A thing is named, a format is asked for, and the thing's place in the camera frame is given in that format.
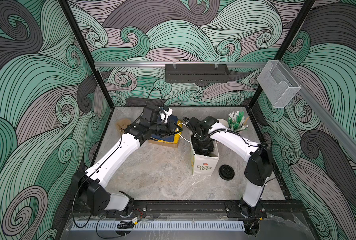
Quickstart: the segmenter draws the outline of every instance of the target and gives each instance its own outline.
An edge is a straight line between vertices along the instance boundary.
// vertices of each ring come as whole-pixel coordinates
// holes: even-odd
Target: wall
[[[95,61],[265,62],[274,58],[303,2],[69,0]],[[154,86],[165,105],[247,105],[260,71],[231,69],[230,82],[197,86],[166,83],[164,68],[100,70],[117,106],[144,105]],[[156,89],[150,95],[160,98]]]
[[[356,141],[356,1],[314,8],[284,61]],[[284,109],[262,93],[253,108],[294,199],[321,239],[356,239],[356,164],[301,96]]]
[[[110,109],[57,0],[0,0],[0,240],[59,237]]]

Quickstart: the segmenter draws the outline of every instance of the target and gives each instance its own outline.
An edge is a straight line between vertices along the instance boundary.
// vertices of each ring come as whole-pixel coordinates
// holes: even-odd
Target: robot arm
[[[139,123],[136,123],[136,120],[129,125],[121,139],[102,159],[84,173],[74,174],[72,183],[77,190],[78,199],[90,208],[93,215],[99,215],[103,210],[118,210],[126,216],[130,214],[133,198],[123,192],[108,193],[104,188],[126,158],[150,139],[152,134],[163,138],[183,130],[169,119],[165,119],[169,115],[171,115],[171,109],[160,109],[156,106],[145,107]],[[245,169],[248,184],[241,199],[241,210],[247,217],[253,215],[264,184],[273,170],[273,160],[269,149],[258,146],[258,143],[249,141],[241,137],[239,133],[228,130],[211,116],[203,121],[191,118],[186,124],[194,133],[191,140],[193,146],[196,146],[197,154],[212,152],[213,149],[209,146],[214,146],[213,141],[217,140],[248,162]]]
[[[227,129],[222,123],[216,122],[209,129],[209,133],[214,132],[217,129]],[[210,136],[210,138],[219,141],[223,145],[227,146],[238,155],[240,155],[246,162],[249,161],[250,153],[255,152],[259,147],[258,143],[250,141],[242,136],[237,136],[233,133],[220,131]]]

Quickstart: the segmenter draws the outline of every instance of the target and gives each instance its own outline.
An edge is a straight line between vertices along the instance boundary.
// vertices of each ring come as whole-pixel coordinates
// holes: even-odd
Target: white cable
[[[186,126],[186,124],[184,124],[183,122],[178,123],[178,126],[179,126],[180,124],[182,124],[182,125],[185,125],[185,126]]]

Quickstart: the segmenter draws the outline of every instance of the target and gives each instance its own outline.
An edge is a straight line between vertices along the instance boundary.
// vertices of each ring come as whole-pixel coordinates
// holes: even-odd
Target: aluminum rail
[[[263,68],[266,62],[147,62],[147,61],[98,61],[94,62],[96,68],[164,68],[166,64],[226,64],[228,68]]]

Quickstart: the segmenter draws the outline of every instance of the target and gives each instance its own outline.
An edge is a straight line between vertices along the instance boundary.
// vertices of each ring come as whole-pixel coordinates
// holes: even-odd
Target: white paper bag
[[[193,175],[211,175],[217,166],[219,160],[218,147],[216,142],[214,141],[214,151],[209,154],[209,156],[196,154],[193,149],[193,144],[191,143],[191,135],[190,132],[190,157],[191,157],[191,166],[193,168]]]

